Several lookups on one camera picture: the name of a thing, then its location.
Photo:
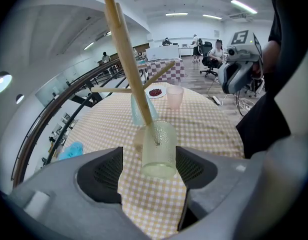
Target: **yellow checkered tablecloth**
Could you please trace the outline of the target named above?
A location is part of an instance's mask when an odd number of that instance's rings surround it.
[[[170,110],[167,95],[152,99],[159,120],[169,122],[177,132],[178,145],[216,155],[243,158],[241,138],[226,116],[210,100],[185,89],[179,110]],[[79,141],[84,153],[124,147],[118,192],[123,211],[153,239],[177,233],[186,187],[177,173],[170,180],[141,173],[141,153],[134,147],[136,131],[131,117],[130,94],[114,93],[95,105],[70,132],[65,146]]]

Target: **white robot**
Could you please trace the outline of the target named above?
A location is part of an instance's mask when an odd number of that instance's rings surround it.
[[[233,34],[227,45],[227,62],[218,71],[218,79],[224,93],[234,94],[254,79],[263,77],[262,48],[255,34],[250,30]],[[259,63],[260,75],[252,77],[252,68]]]

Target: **gray floor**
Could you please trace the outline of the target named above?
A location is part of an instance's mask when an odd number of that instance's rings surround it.
[[[180,82],[180,86],[191,89],[193,91],[198,92],[199,94],[205,96],[208,99],[211,99],[207,95],[207,90],[211,86],[212,82],[214,81],[215,77],[212,74],[208,74],[207,78],[204,78],[205,73],[203,72],[200,74],[200,70],[205,70],[205,67],[201,62],[199,63],[192,63],[193,57],[190,56],[183,56],[182,57],[184,61],[184,67],[185,67],[185,74],[186,74],[186,79],[182,80]],[[223,101],[225,98],[225,94],[222,91],[221,86],[217,83],[214,82],[210,90],[208,91],[208,94],[212,96],[216,96],[220,102]],[[245,94],[243,91],[240,93],[240,98],[246,98],[253,103],[256,103],[258,99],[264,94],[264,91],[262,91],[260,94],[257,95],[257,97],[254,97],[254,93],[248,91],[247,94]],[[247,100],[243,100],[245,103],[248,105],[253,105]],[[228,95],[226,99],[223,101],[223,106],[218,106],[223,113],[225,113],[229,120],[234,124],[237,125],[237,123],[240,122],[242,119],[242,116],[239,114],[238,109],[236,107],[236,97],[233,95]],[[242,114],[245,115],[247,111],[241,110]]]

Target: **pink cup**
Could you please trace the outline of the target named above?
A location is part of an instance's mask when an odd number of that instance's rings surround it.
[[[167,101],[172,110],[177,110],[183,101],[184,89],[180,86],[172,85],[167,88]]]

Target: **ceiling light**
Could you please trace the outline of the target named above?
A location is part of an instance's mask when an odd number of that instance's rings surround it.
[[[1,71],[0,72],[0,92],[2,92],[12,81],[12,76],[6,72]]]
[[[24,95],[23,95],[23,94],[17,95],[17,96],[16,96],[16,104],[19,104],[19,103],[22,101],[23,98],[24,98]]]
[[[88,46],[86,46],[86,47],[85,47],[85,49],[84,49],[84,50],[86,50],[86,49],[90,48],[93,44],[94,44],[94,42],[91,42]]]
[[[175,16],[175,15],[187,15],[188,13],[185,12],[178,12],[178,13],[167,13],[166,16]]]
[[[237,6],[241,7],[241,8],[243,8],[243,9],[245,9],[247,11],[249,11],[252,14],[256,14],[257,13],[254,9],[250,8],[249,6],[243,4],[242,2],[239,2],[237,0],[231,0],[231,3],[237,5]]]
[[[207,14],[203,14],[204,17],[208,17],[208,18],[213,18],[213,19],[218,19],[218,20],[221,20],[222,18],[220,17],[216,17],[216,16],[211,16],[211,15],[207,15]]]

